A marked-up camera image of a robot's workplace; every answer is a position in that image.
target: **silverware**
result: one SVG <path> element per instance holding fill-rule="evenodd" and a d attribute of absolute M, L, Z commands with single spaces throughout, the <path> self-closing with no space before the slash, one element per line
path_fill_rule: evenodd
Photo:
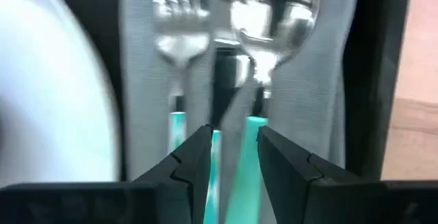
<path fill-rule="evenodd" d="M 271 94 L 273 70 L 296 55 L 309 37 L 318 15 L 320 0 L 235 0 L 231 25 L 241 48 L 254 63 L 259 82 L 257 101 Z M 266 112 L 267 100 L 261 112 Z M 262 116 L 248 116 L 226 224 L 256 223 L 261 199 L 261 173 L 257 133 L 268 124 Z"/>
<path fill-rule="evenodd" d="M 192 59 L 208 48 L 208 4 L 208 0 L 153 0 L 157 50 L 177 68 L 177 80 L 172 87 L 171 97 L 183 96 L 186 68 Z M 184 110 L 170 113 L 169 130 L 168 150 L 173 151 L 185 140 Z"/>

